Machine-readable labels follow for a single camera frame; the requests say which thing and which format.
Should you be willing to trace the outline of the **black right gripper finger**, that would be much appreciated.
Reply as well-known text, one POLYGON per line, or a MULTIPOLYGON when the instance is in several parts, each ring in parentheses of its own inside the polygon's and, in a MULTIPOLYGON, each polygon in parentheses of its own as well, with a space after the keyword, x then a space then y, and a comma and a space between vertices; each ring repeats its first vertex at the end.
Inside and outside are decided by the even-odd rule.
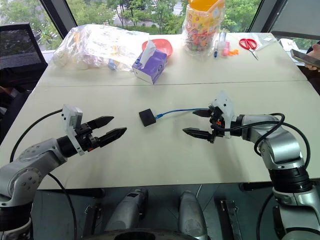
POLYGON ((210 117, 212 114, 212 111, 210 109, 197 109, 197 110, 194 110, 192 113, 199 117, 210 117))
POLYGON ((198 128, 183 128, 182 131, 193 138, 203 139, 212 142, 212 134, 208 131, 200 130, 198 128))

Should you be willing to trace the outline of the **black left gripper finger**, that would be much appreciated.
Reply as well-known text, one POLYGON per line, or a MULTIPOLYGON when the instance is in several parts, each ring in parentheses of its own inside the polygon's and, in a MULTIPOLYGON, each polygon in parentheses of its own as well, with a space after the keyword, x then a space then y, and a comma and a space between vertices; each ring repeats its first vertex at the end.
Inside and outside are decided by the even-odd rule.
POLYGON ((110 121, 114 119, 113 116, 101 116, 96 119, 87 122, 87 125, 92 129, 99 129, 103 126, 106 126, 110 121))
POLYGON ((126 127, 121 127, 107 132, 105 135, 98 138, 97 146, 103 148, 104 146, 116 141, 126 132, 126 130, 126 127))

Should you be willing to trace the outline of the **person's bare hand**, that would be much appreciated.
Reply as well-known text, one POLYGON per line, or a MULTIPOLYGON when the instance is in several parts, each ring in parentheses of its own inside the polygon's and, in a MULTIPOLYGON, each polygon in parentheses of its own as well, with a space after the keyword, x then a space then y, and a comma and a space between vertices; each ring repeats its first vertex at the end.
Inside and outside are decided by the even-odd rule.
MULTIPOLYGON (((308 51, 307 51, 306 54, 307 54, 308 56, 311 56, 311 57, 313 57, 313 58, 316 58, 316 59, 320 60, 320 43, 318 42, 318 43, 313 44, 313 45, 308 49, 308 51)), ((313 66, 313 65, 310 65, 310 64, 305 63, 304 66, 305 66, 306 68, 308 68, 309 70, 311 70, 311 71, 318 71, 318 72, 320 72, 320 69, 317 68, 317 67, 315 67, 315 66, 313 66)))

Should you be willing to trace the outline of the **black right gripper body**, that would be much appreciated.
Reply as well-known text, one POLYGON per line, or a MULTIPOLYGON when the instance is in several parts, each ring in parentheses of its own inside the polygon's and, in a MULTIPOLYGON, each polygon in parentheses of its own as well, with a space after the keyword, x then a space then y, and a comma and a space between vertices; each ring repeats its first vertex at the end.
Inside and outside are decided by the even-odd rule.
POLYGON ((224 137, 225 133, 219 129, 222 129, 225 127, 225 120, 222 117, 223 112, 220 110, 219 107, 214 107, 210 105, 210 128, 211 128, 211 137, 210 142, 213 144, 216 140, 216 137, 224 137))

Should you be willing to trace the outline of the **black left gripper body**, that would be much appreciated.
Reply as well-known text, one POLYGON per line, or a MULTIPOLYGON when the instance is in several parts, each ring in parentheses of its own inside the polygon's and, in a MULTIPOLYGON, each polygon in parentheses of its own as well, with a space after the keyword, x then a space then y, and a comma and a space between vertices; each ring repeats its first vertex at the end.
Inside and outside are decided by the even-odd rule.
POLYGON ((92 135, 93 130, 97 128, 95 122, 86 122, 75 128, 75 138, 84 152, 90 152, 100 146, 99 138, 92 135))

